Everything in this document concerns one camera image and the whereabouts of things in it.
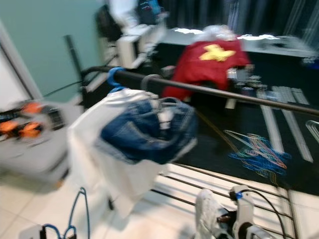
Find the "orange object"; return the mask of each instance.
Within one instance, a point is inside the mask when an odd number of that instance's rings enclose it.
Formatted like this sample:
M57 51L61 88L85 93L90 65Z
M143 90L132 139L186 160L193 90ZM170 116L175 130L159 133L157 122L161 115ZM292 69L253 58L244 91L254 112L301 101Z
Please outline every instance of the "orange object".
M13 130L18 127L18 123L14 121L6 121L0 123L0 132L2 134L7 134L9 136L13 136Z
M38 137L43 131L43 125L38 122L28 123L22 130L19 131L21 137Z
M43 109L42 104L37 103L37 102L31 102L31 103L27 103L22 108L21 111L24 113L36 114L36 113L40 113L42 109Z

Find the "white shirt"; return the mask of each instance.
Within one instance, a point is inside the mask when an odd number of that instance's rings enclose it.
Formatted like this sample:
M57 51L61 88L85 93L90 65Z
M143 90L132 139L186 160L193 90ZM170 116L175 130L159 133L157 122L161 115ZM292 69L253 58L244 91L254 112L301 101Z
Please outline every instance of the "white shirt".
M112 155L94 146L102 128L119 116L128 103L157 95L145 91L123 89L110 93L88 109L68 130L68 146L71 154L71 174L78 186L88 192L99 183L106 184L114 206L122 217L126 217L144 193L153 187L154 180L165 165L142 160L130 165L116 160Z

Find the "teal wall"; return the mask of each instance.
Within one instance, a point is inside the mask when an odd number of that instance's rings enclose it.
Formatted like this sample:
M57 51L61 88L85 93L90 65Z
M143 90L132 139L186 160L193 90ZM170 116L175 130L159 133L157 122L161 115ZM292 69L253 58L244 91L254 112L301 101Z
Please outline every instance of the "teal wall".
M78 81L64 35L70 34L83 67L101 64L94 13L97 0L0 0L0 19L43 95ZM72 86L48 99L65 102Z

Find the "denim jacket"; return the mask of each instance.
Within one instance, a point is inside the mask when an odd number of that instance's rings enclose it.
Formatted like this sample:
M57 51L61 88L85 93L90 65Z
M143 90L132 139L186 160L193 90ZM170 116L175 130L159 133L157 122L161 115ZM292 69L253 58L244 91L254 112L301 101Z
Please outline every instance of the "denim jacket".
M103 127L96 145L129 164L143 159L166 164L189 152L197 142L194 108L175 98L157 100L156 104L152 101L129 104ZM163 111L172 115L167 122L160 121Z

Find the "white sneaker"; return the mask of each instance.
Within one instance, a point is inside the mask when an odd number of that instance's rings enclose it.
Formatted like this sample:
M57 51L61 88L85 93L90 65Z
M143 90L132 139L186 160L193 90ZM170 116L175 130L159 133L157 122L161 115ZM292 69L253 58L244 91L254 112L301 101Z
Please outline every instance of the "white sneaker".
M214 199L214 194L203 189L197 195L195 202L196 211L196 234L194 239L212 239L213 229L220 228L217 217L227 213L222 205Z

